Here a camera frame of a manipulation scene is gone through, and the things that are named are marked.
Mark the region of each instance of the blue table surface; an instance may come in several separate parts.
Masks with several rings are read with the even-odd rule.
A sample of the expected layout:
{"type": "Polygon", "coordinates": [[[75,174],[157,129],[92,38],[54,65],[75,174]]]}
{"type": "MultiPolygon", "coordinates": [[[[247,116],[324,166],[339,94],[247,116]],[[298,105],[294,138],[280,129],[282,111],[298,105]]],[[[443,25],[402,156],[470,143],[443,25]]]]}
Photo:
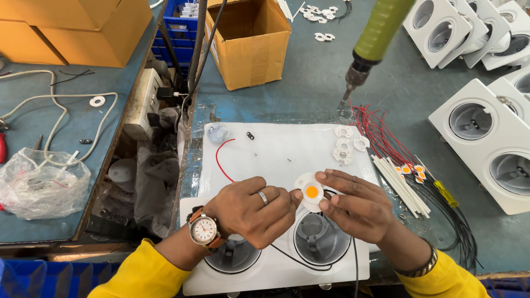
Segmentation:
{"type": "MultiPolygon", "coordinates": [[[[96,94],[117,92],[118,102],[105,121],[100,139],[92,154],[84,161],[91,172],[89,193],[85,197],[88,202],[103,160],[109,150],[114,132],[118,127],[121,114],[131,92],[134,80],[139,70],[146,51],[151,48],[151,37],[157,30],[156,20],[162,13],[163,4],[152,9],[153,18],[145,30],[140,42],[136,46],[125,68],[96,67],[82,65],[36,65],[7,63],[3,70],[29,71],[47,69],[56,74],[56,82],[66,80],[72,76],[65,73],[82,73],[91,68],[95,74],[81,76],[74,80],[60,83],[55,88],[55,94],[96,94]]],[[[22,75],[8,79],[0,79],[0,114],[4,115],[15,108],[21,101],[36,95],[50,94],[51,75],[47,73],[22,75]]],[[[81,145],[80,139],[94,139],[104,113],[114,100],[114,96],[107,96],[105,105],[94,108],[89,104],[90,98],[59,98],[58,102],[68,109],[68,114],[61,122],[51,142],[50,150],[68,152],[73,154],[79,150],[79,157],[83,156],[90,145],[81,145]]],[[[41,150],[48,139],[48,135],[57,122],[62,110],[56,106],[51,98],[35,99],[25,104],[13,117],[8,119],[11,129],[5,131],[5,140],[8,147],[8,157],[18,150],[33,148],[38,137],[43,134],[41,150]]],[[[47,242],[68,240],[76,232],[83,212],[72,213],[63,218],[48,220],[21,220],[9,212],[0,212],[0,243],[13,242],[47,242]]]]}
{"type": "MultiPolygon", "coordinates": [[[[289,2],[294,13],[303,0],[289,2]]],[[[359,38],[375,1],[352,1],[352,13],[342,20],[319,24],[298,14],[292,26],[285,57],[282,80],[261,86],[228,91],[209,55],[196,98],[191,141],[180,197],[197,195],[202,158],[202,127],[211,121],[319,123],[351,117],[351,112],[338,107],[346,89],[344,76],[352,62],[351,51],[359,38]],[[316,32],[331,33],[336,39],[318,42],[316,32]]],[[[345,11],[343,1],[312,0],[306,4],[320,9],[337,6],[338,15],[345,11]]],[[[427,117],[460,88],[474,78],[489,84],[513,69],[506,67],[486,71],[482,64],[468,69],[455,60],[444,69],[430,69],[420,58],[416,46],[399,28],[386,57],[372,69],[366,83],[355,90],[351,99],[355,106],[371,104],[372,110],[390,109],[385,123],[408,149],[417,154],[433,175],[460,202],[478,244],[478,259],[484,269],[478,273],[521,271],[530,269],[527,233],[530,213],[506,215],[495,200],[478,188],[479,181],[458,155],[439,139],[439,133],[427,117]]],[[[399,210],[394,200],[394,211],[399,210]]],[[[447,219],[432,205],[431,219],[408,218],[405,224],[427,238],[436,247],[448,246],[454,231],[447,219]]],[[[458,251],[450,255],[458,260],[458,251]]],[[[381,254],[370,256],[372,277],[394,276],[381,254]]]]}

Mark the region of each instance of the watch bezel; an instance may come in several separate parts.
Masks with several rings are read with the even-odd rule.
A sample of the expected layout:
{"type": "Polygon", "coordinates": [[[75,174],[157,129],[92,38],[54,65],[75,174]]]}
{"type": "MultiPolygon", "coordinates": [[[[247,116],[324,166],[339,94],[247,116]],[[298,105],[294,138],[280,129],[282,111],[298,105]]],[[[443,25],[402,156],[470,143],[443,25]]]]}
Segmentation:
{"type": "Polygon", "coordinates": [[[208,216],[199,216],[197,219],[195,219],[193,221],[193,223],[190,224],[190,236],[191,236],[191,239],[196,243],[196,244],[199,244],[199,245],[207,245],[207,244],[210,244],[214,239],[215,237],[217,236],[217,223],[215,222],[215,220],[211,217],[208,217],[208,216]],[[201,220],[209,220],[212,222],[213,226],[214,226],[214,235],[212,236],[212,238],[210,238],[209,240],[199,240],[195,237],[195,234],[193,233],[194,229],[195,229],[195,226],[197,225],[197,223],[201,220]]]}

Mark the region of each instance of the fingernail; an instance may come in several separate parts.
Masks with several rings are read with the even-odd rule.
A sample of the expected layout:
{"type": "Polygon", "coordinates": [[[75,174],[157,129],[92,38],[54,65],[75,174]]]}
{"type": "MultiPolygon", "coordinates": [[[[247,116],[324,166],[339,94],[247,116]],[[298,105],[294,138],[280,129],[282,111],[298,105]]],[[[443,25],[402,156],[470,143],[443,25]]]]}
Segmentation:
{"type": "Polygon", "coordinates": [[[329,208],[328,204],[329,204],[328,200],[326,200],[326,199],[320,201],[320,203],[319,203],[320,210],[328,210],[328,208],[329,208]]]}

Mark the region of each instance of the yellow shirt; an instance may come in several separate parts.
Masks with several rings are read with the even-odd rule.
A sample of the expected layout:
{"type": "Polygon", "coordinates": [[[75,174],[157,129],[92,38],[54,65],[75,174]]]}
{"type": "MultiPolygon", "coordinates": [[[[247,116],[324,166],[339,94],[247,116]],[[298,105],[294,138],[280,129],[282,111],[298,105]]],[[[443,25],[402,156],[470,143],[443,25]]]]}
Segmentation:
{"type": "MultiPolygon", "coordinates": [[[[171,298],[190,274],[176,268],[144,239],[106,284],[97,286],[89,298],[171,298]]],[[[438,251],[438,261],[425,276],[410,278],[398,274],[414,298],[487,298],[480,281],[451,257],[438,251]]]]}

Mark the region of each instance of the clear plastic bag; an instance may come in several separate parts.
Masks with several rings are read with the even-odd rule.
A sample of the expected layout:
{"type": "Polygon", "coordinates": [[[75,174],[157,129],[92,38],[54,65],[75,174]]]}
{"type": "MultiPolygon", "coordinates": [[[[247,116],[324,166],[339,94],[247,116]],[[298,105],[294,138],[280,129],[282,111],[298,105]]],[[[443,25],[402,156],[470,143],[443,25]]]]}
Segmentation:
{"type": "Polygon", "coordinates": [[[65,217],[84,209],[89,182],[72,155],[23,148],[0,168],[0,205],[25,220],[65,217]]]}

